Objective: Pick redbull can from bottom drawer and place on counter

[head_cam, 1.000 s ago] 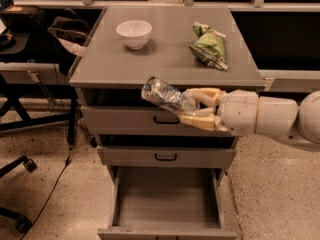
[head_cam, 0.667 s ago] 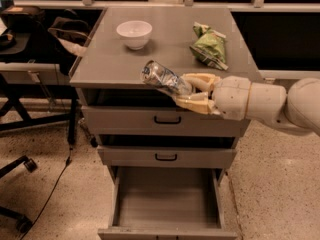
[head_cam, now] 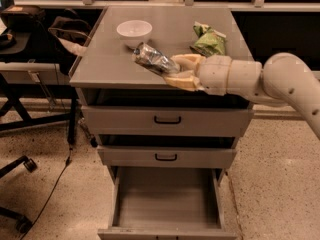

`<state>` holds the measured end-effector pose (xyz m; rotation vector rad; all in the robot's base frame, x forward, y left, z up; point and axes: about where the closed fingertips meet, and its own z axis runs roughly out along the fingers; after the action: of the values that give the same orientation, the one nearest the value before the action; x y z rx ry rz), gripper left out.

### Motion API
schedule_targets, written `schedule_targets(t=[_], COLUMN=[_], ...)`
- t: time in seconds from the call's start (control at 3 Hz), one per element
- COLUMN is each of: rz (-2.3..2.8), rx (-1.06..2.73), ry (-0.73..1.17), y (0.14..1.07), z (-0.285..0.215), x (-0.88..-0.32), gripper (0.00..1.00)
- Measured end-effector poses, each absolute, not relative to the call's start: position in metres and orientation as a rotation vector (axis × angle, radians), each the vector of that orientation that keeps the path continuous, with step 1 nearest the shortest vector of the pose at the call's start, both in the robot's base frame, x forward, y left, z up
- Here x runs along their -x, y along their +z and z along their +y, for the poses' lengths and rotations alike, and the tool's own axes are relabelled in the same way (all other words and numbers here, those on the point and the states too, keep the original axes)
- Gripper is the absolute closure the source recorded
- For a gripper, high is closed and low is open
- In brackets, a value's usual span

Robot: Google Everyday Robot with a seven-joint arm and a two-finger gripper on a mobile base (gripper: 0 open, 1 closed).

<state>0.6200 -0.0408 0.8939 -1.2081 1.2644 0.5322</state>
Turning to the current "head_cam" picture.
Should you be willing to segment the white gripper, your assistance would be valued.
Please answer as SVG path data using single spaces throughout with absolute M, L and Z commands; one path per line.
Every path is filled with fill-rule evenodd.
M 174 55 L 171 59 L 179 65 L 180 73 L 165 75 L 165 82 L 173 87 L 197 91 L 200 88 L 209 95 L 224 96 L 232 59 L 213 55 L 205 59 L 200 54 Z

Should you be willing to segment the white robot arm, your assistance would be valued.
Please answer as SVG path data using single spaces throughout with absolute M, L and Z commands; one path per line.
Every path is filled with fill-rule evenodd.
M 278 53 L 266 63 L 229 56 L 176 55 L 181 71 L 164 78 L 167 84 L 209 95 L 238 95 L 255 104 L 289 105 L 320 138 L 320 82 L 297 56 Z

